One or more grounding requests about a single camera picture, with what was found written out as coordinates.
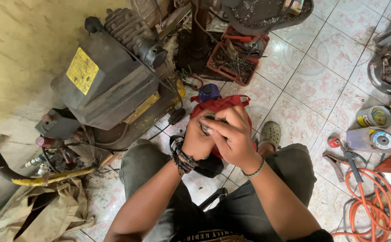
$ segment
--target bracelet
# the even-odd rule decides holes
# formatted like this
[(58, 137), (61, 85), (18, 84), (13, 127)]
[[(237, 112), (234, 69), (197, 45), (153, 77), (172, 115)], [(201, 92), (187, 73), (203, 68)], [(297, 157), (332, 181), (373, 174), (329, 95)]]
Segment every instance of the bracelet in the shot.
[(265, 162), (264, 162), (264, 157), (261, 156), (261, 158), (263, 158), (263, 162), (261, 163), (260, 168), (259, 168), (256, 172), (254, 172), (254, 173), (248, 175), (248, 174), (246, 174), (245, 172), (243, 172), (243, 170), (241, 169), (241, 171), (242, 171), (242, 173), (244, 174), (244, 176), (246, 177), (246, 179), (254, 178), (254, 177), (258, 176), (258, 174), (260, 174), (261, 170), (263, 169), (264, 163), (265, 163)]
[(183, 171), (185, 174), (188, 174), (198, 166), (198, 162), (195, 161), (192, 156), (187, 156), (181, 148), (176, 149), (173, 153), (172, 159), (178, 169)]

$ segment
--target foot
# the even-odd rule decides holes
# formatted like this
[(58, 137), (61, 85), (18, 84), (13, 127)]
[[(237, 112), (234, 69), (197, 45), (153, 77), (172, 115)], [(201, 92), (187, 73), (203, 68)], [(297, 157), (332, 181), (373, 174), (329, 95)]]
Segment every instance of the foot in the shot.
[(281, 141), (281, 127), (278, 123), (269, 121), (264, 124), (261, 130), (260, 141), (258, 144), (258, 153), (263, 157), (271, 156), (278, 150)]

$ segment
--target dark pants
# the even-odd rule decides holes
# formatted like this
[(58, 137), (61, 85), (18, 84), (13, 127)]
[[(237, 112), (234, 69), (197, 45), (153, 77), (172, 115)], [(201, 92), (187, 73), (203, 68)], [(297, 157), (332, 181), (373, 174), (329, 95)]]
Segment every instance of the dark pants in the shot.
[[(169, 160), (168, 155), (148, 140), (136, 140), (131, 144), (119, 172), (127, 199)], [(289, 145), (267, 158), (266, 162), (300, 201), (308, 206), (316, 178), (306, 146)], [(227, 229), (256, 242), (280, 241), (250, 181), (207, 212), (191, 201), (187, 187), (180, 181), (166, 210), (144, 241), (165, 242), (178, 233), (184, 237), (207, 229)]]

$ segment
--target purple bottle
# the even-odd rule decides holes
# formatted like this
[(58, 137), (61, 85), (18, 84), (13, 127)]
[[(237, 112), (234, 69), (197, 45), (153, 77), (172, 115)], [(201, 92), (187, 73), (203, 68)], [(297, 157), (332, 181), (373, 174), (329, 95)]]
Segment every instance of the purple bottle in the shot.
[(221, 95), (218, 86), (212, 83), (204, 85), (198, 91), (198, 100), (200, 101), (200, 103), (207, 100), (216, 100), (220, 98), (220, 96)]

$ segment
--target beige wall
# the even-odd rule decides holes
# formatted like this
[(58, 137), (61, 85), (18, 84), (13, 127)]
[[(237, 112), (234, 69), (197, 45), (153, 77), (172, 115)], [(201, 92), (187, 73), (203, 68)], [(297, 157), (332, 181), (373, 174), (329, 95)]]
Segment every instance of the beige wall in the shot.
[[(34, 126), (52, 107), (63, 107), (50, 81), (87, 36), (84, 20), (104, 21), (106, 9), (130, 8), (129, 0), (1, 0), (0, 1), (0, 134), (9, 136), (0, 151), (10, 167), (39, 154)], [(0, 207), (16, 189), (0, 177)]]

